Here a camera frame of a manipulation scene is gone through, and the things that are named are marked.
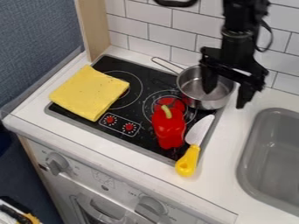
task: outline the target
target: oven door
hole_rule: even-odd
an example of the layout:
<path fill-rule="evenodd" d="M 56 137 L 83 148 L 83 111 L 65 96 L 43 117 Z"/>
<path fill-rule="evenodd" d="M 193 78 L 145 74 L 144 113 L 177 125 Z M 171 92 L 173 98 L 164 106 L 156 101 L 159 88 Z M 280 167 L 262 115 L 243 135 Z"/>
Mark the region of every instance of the oven door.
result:
<path fill-rule="evenodd" d="M 105 199 L 100 195 L 93 197 L 84 193 L 70 196 L 80 224 L 134 224 L 126 208 Z"/>

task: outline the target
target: white knife blade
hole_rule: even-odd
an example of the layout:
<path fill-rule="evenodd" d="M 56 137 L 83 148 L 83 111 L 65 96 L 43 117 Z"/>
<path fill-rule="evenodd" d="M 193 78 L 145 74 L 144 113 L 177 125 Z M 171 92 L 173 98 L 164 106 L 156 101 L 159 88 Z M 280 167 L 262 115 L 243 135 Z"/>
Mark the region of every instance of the white knife blade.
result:
<path fill-rule="evenodd" d="M 188 131 L 184 140 L 188 144 L 196 144 L 200 146 L 214 119 L 215 115 L 205 116 L 203 119 L 193 125 L 193 127 Z"/>

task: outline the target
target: floor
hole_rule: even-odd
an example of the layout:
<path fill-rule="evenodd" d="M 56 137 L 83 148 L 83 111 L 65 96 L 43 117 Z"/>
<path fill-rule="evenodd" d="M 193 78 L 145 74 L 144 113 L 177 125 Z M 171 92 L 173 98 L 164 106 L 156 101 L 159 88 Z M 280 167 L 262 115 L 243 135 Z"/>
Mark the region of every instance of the floor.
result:
<path fill-rule="evenodd" d="M 28 207 L 44 224 L 63 223 L 15 136 L 10 148 L 0 157 L 0 196 L 8 196 Z"/>

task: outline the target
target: wooden panel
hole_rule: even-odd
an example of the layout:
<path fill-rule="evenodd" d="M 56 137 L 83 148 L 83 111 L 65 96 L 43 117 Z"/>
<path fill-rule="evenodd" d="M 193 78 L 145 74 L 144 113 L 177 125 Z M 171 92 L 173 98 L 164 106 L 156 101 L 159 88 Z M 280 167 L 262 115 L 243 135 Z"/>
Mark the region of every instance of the wooden panel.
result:
<path fill-rule="evenodd" d="M 104 0 L 75 0 L 88 59 L 93 62 L 110 46 Z"/>

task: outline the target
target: green stem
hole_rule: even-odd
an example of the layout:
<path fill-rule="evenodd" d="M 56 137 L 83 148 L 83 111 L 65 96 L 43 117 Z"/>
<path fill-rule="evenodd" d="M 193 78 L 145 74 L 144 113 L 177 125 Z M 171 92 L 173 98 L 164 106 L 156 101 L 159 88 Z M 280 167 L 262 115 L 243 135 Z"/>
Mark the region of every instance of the green stem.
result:
<path fill-rule="evenodd" d="M 170 109 L 166 105 L 163 105 L 161 107 L 161 109 L 164 111 L 167 119 L 171 119 L 172 118 L 172 113 L 171 113 Z"/>

